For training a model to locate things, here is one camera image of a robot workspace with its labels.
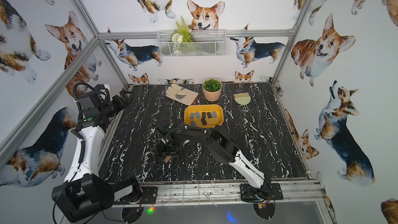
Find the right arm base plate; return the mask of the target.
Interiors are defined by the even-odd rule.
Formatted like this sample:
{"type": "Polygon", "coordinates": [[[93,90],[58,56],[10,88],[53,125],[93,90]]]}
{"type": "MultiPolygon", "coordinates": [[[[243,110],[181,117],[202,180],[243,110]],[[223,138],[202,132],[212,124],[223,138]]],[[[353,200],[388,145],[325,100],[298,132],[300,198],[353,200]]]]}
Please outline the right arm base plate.
{"type": "Polygon", "coordinates": [[[271,185],[266,184],[261,189],[254,188],[249,184],[240,184],[239,193],[240,199],[247,203],[262,203],[269,199],[284,199],[280,184],[277,183],[272,183],[271,185]]]}

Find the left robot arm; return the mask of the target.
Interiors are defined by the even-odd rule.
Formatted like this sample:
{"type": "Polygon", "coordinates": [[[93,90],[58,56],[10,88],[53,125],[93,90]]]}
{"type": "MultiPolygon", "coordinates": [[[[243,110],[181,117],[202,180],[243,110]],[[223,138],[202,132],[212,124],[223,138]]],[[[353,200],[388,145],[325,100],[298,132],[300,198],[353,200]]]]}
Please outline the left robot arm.
{"type": "Polygon", "coordinates": [[[70,223],[76,223],[111,208],[119,200],[139,202],[143,191],[135,177],[110,184],[98,174],[101,144],[111,120],[132,102],[131,91],[111,97],[99,85],[75,96],[78,123],[71,130],[77,146],[69,172],[61,186],[52,191],[58,207],[70,223]]]}

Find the orange white eraser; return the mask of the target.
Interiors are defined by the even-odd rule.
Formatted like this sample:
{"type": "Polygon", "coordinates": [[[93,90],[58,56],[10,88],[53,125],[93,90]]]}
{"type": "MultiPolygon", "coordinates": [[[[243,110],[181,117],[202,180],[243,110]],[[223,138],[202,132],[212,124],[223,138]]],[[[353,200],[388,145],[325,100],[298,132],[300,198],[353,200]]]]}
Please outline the orange white eraser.
{"type": "Polygon", "coordinates": [[[168,163],[170,161],[170,159],[171,159],[171,156],[166,156],[166,158],[164,159],[164,162],[168,163]]]}

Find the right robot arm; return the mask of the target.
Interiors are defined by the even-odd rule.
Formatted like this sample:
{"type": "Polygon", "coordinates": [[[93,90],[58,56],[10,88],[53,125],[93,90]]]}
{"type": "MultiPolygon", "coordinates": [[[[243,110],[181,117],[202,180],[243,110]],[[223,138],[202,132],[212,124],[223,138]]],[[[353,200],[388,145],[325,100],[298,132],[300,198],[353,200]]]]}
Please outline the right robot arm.
{"type": "Polygon", "coordinates": [[[159,152],[165,156],[181,154],[185,141],[204,145],[217,162],[232,166],[249,183],[249,192],[241,195],[242,201],[260,204],[272,199],[270,179],[245,157],[237,141],[224,127],[200,128],[181,122],[154,129],[165,140],[158,146],[159,152]]]}

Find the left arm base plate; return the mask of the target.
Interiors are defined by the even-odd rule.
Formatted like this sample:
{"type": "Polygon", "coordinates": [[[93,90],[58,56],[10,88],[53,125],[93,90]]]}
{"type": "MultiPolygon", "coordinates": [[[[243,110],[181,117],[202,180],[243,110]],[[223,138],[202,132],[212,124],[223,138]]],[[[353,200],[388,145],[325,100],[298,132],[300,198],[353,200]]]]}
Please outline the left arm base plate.
{"type": "Polygon", "coordinates": [[[139,205],[155,204],[157,200],[158,187],[141,187],[140,190],[133,190],[132,193],[115,201],[115,205],[139,205]]]}

